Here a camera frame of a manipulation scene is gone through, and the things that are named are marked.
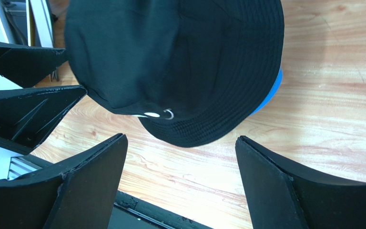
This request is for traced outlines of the blue bucket hat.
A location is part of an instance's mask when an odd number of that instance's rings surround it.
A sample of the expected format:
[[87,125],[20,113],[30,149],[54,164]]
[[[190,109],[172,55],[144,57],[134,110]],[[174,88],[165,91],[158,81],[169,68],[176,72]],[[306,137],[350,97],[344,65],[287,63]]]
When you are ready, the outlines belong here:
[[269,91],[268,95],[259,104],[259,106],[250,114],[250,116],[252,116],[253,114],[257,113],[259,110],[261,110],[263,107],[265,107],[272,100],[272,98],[278,92],[278,90],[280,88],[280,85],[282,83],[282,80],[283,80],[283,70],[282,70],[282,68],[280,68],[279,73],[277,75],[277,78],[276,78],[276,80],[275,80],[275,82],[274,82],[271,90]]

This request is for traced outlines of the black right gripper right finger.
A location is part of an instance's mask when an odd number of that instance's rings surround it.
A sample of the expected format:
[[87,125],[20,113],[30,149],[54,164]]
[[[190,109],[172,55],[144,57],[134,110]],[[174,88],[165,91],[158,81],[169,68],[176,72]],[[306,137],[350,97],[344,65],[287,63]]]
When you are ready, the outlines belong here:
[[255,229],[366,229],[366,182],[312,169],[246,136],[235,151]]

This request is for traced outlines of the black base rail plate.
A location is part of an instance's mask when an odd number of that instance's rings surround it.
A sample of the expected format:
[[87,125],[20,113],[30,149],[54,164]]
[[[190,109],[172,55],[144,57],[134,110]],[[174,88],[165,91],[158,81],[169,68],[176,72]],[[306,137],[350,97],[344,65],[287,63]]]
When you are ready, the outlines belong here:
[[211,229],[192,219],[118,191],[110,229]]

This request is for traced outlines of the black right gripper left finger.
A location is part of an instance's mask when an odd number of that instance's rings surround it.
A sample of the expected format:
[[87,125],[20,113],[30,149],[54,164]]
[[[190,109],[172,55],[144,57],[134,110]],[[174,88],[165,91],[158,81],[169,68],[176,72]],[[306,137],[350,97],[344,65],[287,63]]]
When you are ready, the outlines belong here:
[[17,179],[0,180],[0,229],[105,229],[128,148],[117,134]]

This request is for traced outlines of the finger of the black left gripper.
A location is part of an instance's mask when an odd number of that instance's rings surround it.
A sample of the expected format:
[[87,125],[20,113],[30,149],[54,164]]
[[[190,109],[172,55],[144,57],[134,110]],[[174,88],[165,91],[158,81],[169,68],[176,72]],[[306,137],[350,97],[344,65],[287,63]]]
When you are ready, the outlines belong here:
[[66,61],[65,49],[0,42],[0,75],[22,88],[35,86]]
[[86,94],[80,85],[0,90],[0,147],[30,154]]

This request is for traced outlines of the black bucket hat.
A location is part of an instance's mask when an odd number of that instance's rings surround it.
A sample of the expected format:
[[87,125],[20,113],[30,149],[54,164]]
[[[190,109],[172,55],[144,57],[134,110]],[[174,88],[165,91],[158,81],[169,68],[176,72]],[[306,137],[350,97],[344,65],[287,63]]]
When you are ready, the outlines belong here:
[[191,148],[225,136],[266,98],[284,34],[279,0],[72,0],[64,43],[93,101]]

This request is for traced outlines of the yellow binder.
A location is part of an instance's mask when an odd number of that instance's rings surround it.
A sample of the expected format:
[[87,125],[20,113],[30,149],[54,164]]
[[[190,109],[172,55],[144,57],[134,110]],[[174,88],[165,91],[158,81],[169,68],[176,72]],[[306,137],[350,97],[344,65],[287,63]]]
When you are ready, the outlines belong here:
[[10,43],[43,48],[54,47],[53,25],[57,16],[47,0],[2,0]]

